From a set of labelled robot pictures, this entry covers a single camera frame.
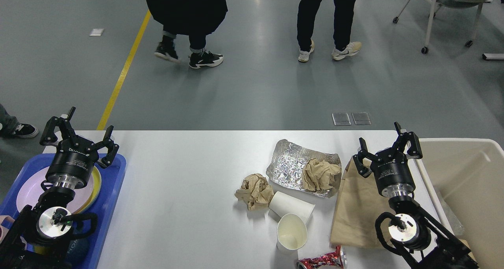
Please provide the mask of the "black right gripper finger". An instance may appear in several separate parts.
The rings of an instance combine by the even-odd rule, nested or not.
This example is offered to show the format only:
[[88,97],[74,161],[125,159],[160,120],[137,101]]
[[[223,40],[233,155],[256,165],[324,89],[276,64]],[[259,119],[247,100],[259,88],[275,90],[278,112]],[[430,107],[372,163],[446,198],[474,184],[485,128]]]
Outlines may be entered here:
[[[373,167],[376,167],[378,164],[378,156],[371,154],[368,151],[367,143],[362,137],[359,138],[359,143],[360,148],[358,149],[357,154],[352,157],[352,159],[354,161],[358,174],[363,178],[368,178],[373,172]],[[364,164],[365,159],[371,162],[370,166],[366,166]]]
[[403,129],[398,122],[394,122],[398,137],[392,145],[393,158],[401,160],[421,159],[423,153],[418,136],[414,132]]

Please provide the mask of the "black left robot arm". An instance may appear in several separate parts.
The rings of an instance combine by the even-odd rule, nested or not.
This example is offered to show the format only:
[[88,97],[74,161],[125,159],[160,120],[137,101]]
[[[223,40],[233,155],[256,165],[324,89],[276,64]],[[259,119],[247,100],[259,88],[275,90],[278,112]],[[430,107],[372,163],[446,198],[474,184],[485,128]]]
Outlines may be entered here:
[[71,126],[75,107],[65,116],[51,117],[40,144],[56,147],[45,182],[50,184],[35,206],[24,206],[1,242],[2,269],[70,269],[65,260],[74,240],[92,235],[98,226],[95,213],[72,213],[68,204],[75,191],[88,185],[95,165],[103,169],[115,160],[119,145],[106,129],[93,142],[77,135]]

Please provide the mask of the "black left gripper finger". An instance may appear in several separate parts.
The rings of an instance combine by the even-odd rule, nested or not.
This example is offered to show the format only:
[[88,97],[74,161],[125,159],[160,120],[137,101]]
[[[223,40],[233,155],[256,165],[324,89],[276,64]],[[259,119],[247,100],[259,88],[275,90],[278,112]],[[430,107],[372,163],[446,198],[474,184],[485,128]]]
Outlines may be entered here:
[[[119,145],[117,145],[112,139],[112,131],[114,129],[113,125],[110,125],[100,142],[93,145],[93,162],[97,163],[99,167],[105,169],[109,167],[115,160],[116,154],[119,150]],[[99,149],[106,148],[107,153],[103,157],[99,157]]]
[[[58,145],[63,142],[63,140],[70,140],[71,145],[74,145],[77,142],[77,134],[74,132],[70,124],[70,120],[73,117],[74,111],[76,110],[75,106],[72,106],[68,113],[65,113],[65,116],[51,117],[41,134],[41,138],[39,144],[42,146],[53,146],[58,147]],[[62,140],[58,141],[57,136],[55,135],[55,129],[58,128],[62,135]]]

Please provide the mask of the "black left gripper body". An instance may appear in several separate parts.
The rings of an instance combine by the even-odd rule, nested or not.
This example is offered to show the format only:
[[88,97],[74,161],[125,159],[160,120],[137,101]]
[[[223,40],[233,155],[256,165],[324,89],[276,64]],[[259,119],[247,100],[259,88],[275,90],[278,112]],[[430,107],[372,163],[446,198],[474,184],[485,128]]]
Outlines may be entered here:
[[56,154],[46,173],[46,181],[54,186],[81,189],[88,185],[95,163],[99,159],[98,151],[69,146],[56,146]]

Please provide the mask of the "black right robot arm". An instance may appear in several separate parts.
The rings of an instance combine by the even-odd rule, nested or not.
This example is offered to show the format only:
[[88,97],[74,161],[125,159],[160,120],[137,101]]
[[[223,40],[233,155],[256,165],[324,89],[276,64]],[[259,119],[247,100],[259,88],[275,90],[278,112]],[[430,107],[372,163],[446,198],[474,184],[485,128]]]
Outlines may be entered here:
[[378,193],[388,199],[394,213],[378,216],[374,227],[380,244],[401,256],[412,269],[477,269],[468,246],[423,209],[414,199],[415,183],[408,166],[411,158],[423,157],[419,138],[394,123],[398,137],[376,154],[359,139],[352,159],[360,176],[374,176]]

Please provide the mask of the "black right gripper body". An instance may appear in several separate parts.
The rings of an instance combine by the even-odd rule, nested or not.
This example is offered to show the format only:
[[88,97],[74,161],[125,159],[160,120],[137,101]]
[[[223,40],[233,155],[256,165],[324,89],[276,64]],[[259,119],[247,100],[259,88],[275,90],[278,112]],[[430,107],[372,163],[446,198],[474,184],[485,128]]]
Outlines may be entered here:
[[371,164],[378,192],[382,197],[408,196],[415,190],[415,183],[403,152],[382,150],[376,153],[377,161]]

